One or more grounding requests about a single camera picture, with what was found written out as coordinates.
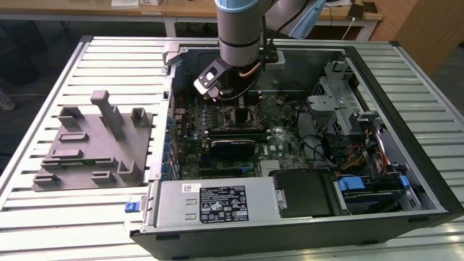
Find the metal bracket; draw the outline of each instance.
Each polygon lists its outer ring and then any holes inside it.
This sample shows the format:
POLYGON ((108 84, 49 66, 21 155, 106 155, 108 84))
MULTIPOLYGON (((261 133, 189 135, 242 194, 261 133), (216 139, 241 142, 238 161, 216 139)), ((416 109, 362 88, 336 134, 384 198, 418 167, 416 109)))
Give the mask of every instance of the metal bracket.
POLYGON ((308 97, 310 108, 316 111, 333 111, 346 108, 344 98, 333 98, 328 95, 314 95, 308 97))
POLYGON ((372 111, 365 113, 354 113, 353 115, 357 117, 357 121, 373 121, 376 118, 378 118, 378 114, 373 113, 372 111))
POLYGON ((181 51, 181 52, 178 51, 178 44, 168 43, 164 46, 164 49, 162 49, 164 66, 161 68, 161 72, 165 73, 166 75, 170 74, 172 65, 181 61, 181 53, 182 52, 184 51, 181 51))
POLYGON ((285 200, 285 194, 284 191, 277 189, 276 190, 276 199, 277 199, 277 207, 280 210, 286 209, 286 200, 285 200))
POLYGON ((178 61, 181 61, 181 53, 178 53, 178 44, 168 43, 162 49, 164 65, 170 66, 178 61))

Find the table surface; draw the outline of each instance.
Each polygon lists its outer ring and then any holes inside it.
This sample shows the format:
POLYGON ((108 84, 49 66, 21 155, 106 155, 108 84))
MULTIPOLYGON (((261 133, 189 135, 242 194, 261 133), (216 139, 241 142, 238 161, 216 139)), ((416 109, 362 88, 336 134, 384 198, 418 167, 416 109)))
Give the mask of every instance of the table surface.
MULTIPOLYGON (((148 192, 148 182, 145 187, 50 192, 33 192, 30 186, 61 125, 56 118, 61 107, 78 106, 84 114, 97 113, 89 97, 102 84, 112 94, 109 102, 118 106, 121 113, 142 107, 146 112, 158 114, 153 122, 156 126, 165 122, 166 107, 162 107, 160 97, 170 82, 160 75, 162 49, 165 44, 172 43, 206 46, 216 45, 217 41, 94 37, 86 44, 88 48, 77 49, 73 54, 12 157, 10 167, 0 178, 0 190, 4 188, 2 181, 8 182, 0 195, 1 261, 154 261, 128 236, 128 230, 140 228, 142 213, 125 215, 122 212, 125 202, 137 200, 148 192)), ((464 175, 460 171, 464 169, 464 121, 453 113, 437 87, 422 82, 420 78, 424 75, 413 71, 396 49, 386 42, 276 39, 277 45, 289 43, 304 44, 305 47, 356 48, 425 152, 433 157, 442 178, 460 202, 464 202, 464 175)), ((360 93, 369 108, 374 109, 362 88, 360 93)), ((154 127, 148 146, 152 152, 160 145, 162 149, 164 144, 164 136, 160 138, 156 130, 154 127)), ((152 162, 153 154, 149 154, 146 166, 152 162)), ((336 256, 336 261, 462 261, 462 223, 461 217, 441 226, 417 229, 382 244, 250 254, 229 259, 333 261, 336 256)))
MULTIPOLYGON (((348 10, 349 7, 332 11, 324 8, 320 19, 349 20, 348 10)), ((0 13, 216 17, 216 7, 213 0, 164 0, 158 6, 140 5, 138 9, 125 10, 112 10, 110 0, 0 0, 0 13)), ((365 20, 382 18, 381 14, 365 13, 365 20)))

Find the power supply label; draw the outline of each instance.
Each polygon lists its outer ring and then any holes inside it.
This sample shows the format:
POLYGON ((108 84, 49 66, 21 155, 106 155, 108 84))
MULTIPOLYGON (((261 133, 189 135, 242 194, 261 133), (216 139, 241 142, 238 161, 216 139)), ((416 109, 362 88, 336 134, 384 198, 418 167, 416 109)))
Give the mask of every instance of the power supply label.
POLYGON ((200 188, 200 221, 248 221, 245 186, 200 188))

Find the wooden desk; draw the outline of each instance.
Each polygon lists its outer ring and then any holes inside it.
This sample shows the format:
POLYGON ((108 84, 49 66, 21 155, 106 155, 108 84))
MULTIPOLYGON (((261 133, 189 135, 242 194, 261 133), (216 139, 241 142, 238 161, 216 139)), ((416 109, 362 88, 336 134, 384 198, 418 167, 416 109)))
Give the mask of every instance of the wooden desk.
POLYGON ((378 25, 372 39, 397 41, 430 76, 464 38, 464 1, 374 2, 386 18, 378 25))
MULTIPOLYGON (((213 0, 166 0, 164 10, 166 19, 166 31, 169 35, 176 33, 173 24, 176 22, 216 23, 216 5, 213 0)), ((318 26, 348 26, 350 18, 346 17, 349 7, 324 8, 316 25, 318 26)), ((381 14, 365 13, 361 21, 353 22, 353 27, 361 27, 356 40, 368 41, 376 29, 377 23, 384 19, 381 14)))
MULTIPOLYGON (((349 7, 324 8, 318 26, 348 26, 349 7)), ((365 13, 353 26, 361 27, 357 40, 369 40, 382 15, 365 13)), ((0 0, 0 19, 54 21, 162 22, 168 37, 176 37, 177 22, 216 23, 213 0, 164 0, 158 6, 112 10, 110 0, 0 0)))

